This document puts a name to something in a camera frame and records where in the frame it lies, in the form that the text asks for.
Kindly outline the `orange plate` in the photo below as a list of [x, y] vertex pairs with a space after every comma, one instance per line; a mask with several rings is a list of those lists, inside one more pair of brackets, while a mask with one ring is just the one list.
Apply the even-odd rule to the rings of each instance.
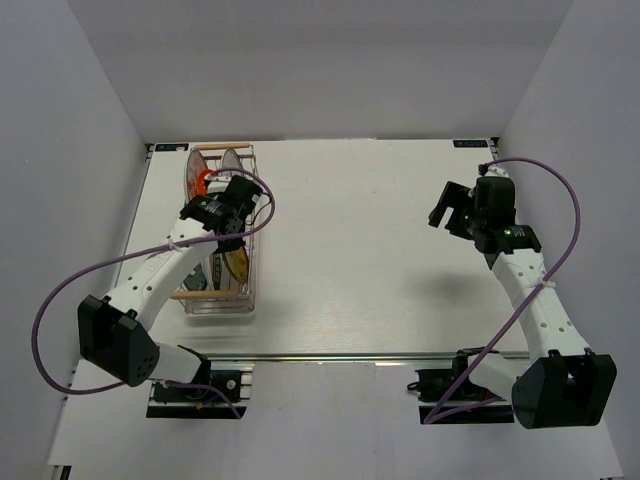
[[194, 184], [195, 195], [208, 195], [219, 192], [221, 183], [216, 170], [205, 169], [201, 171]]

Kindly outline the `white plate red characters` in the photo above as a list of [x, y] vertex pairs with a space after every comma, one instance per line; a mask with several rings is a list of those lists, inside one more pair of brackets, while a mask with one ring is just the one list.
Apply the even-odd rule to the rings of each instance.
[[222, 154], [220, 167], [221, 175], [225, 177], [241, 175], [245, 171], [240, 155], [232, 148], [226, 149]]
[[191, 150], [184, 169], [185, 203], [189, 203], [198, 194], [198, 178], [207, 169], [207, 163], [198, 150]]

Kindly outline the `yellow patterned plate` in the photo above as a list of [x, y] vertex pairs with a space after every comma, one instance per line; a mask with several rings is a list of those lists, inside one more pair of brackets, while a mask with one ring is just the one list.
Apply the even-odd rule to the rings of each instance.
[[249, 279], [249, 257], [245, 247], [225, 252], [223, 261], [230, 276], [239, 284], [245, 285]]

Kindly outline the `teal blue patterned plate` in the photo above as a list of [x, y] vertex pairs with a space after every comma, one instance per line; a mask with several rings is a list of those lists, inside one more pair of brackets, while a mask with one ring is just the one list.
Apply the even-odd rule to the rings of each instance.
[[205, 291], [207, 288], [207, 278], [200, 264], [182, 282], [182, 289], [186, 291]]

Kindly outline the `white plate green red rim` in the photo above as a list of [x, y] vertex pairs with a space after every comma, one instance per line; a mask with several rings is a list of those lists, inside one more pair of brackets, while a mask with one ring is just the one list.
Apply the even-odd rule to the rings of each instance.
[[220, 254], [211, 255], [211, 288], [220, 290], [222, 285], [222, 267], [223, 261]]

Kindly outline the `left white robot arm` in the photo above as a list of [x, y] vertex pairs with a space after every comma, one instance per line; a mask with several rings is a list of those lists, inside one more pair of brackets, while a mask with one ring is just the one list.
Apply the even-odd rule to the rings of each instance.
[[213, 253], [244, 245], [246, 219], [267, 189], [240, 175], [213, 195], [197, 195], [180, 211], [164, 250], [152, 254], [126, 281], [78, 307], [81, 357], [128, 386], [147, 380], [176, 383], [188, 398], [211, 387], [207, 360], [181, 346], [156, 342], [154, 321], [195, 267]]

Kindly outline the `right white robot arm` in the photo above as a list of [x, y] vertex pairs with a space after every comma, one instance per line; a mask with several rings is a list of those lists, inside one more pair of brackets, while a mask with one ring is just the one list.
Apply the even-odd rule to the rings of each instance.
[[509, 297], [530, 359], [523, 368], [500, 354], [494, 341], [460, 350], [452, 365], [453, 391], [472, 399], [486, 390], [508, 402], [526, 429], [597, 425], [616, 365], [610, 355], [595, 353], [569, 319], [536, 234], [516, 222], [513, 181], [485, 176], [472, 188], [447, 182], [429, 223], [472, 241], [484, 255]]

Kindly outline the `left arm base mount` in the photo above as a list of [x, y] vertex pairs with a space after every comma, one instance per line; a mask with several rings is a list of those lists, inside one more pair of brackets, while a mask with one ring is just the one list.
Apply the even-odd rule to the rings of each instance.
[[176, 388], [154, 382], [147, 403], [151, 419], [239, 420], [249, 405], [253, 364], [214, 363], [209, 385], [214, 388]]

